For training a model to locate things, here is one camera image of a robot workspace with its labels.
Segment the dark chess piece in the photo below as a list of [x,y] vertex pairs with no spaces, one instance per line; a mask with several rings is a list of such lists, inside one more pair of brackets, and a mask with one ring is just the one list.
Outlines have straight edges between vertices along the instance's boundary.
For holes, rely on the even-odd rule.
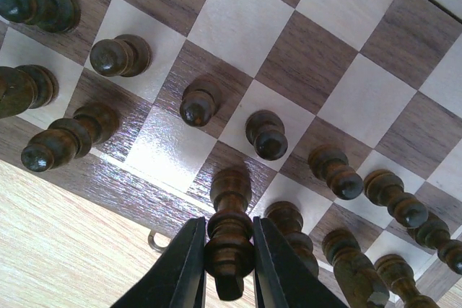
[[364,189],[362,178],[337,146],[325,144],[314,148],[309,154],[308,165],[314,176],[324,181],[337,198],[353,200]]
[[289,201],[277,201],[266,208],[264,217],[275,224],[304,265],[317,278],[318,261],[313,254],[311,238],[302,232],[303,218],[299,208]]
[[350,307],[386,306],[389,290],[348,229],[329,232],[322,251]]
[[388,213],[403,227],[415,229],[428,220],[429,211],[413,194],[404,190],[402,179],[390,170],[371,172],[364,179],[364,194],[376,206]]
[[397,254],[384,255],[376,260],[375,269],[394,294],[398,295],[406,308],[439,308],[433,299],[417,289],[412,267]]
[[433,212],[421,226],[407,229],[408,235],[420,246],[437,250],[437,256],[449,269],[461,274],[461,241],[452,239],[448,225]]
[[256,154],[267,161],[282,158],[288,149],[284,124],[270,110],[259,110],[250,115],[245,124],[245,135]]

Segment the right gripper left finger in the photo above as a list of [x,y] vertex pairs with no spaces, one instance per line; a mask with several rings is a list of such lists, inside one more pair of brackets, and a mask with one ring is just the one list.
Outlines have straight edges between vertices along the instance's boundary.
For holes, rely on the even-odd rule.
[[205,218],[189,219],[166,250],[116,307],[204,307]]

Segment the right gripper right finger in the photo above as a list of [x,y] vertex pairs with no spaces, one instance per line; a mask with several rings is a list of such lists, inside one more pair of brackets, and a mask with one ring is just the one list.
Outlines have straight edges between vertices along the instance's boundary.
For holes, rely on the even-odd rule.
[[257,307],[345,307],[303,264],[274,223],[253,218]]

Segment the dark queen piece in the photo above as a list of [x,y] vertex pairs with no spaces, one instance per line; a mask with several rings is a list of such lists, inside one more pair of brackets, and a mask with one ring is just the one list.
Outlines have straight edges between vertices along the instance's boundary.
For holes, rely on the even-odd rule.
[[246,210],[252,198],[250,178],[233,169],[212,179],[210,199],[215,214],[207,225],[204,268],[215,280],[218,297],[234,301],[243,295],[244,278],[255,267],[253,223]]

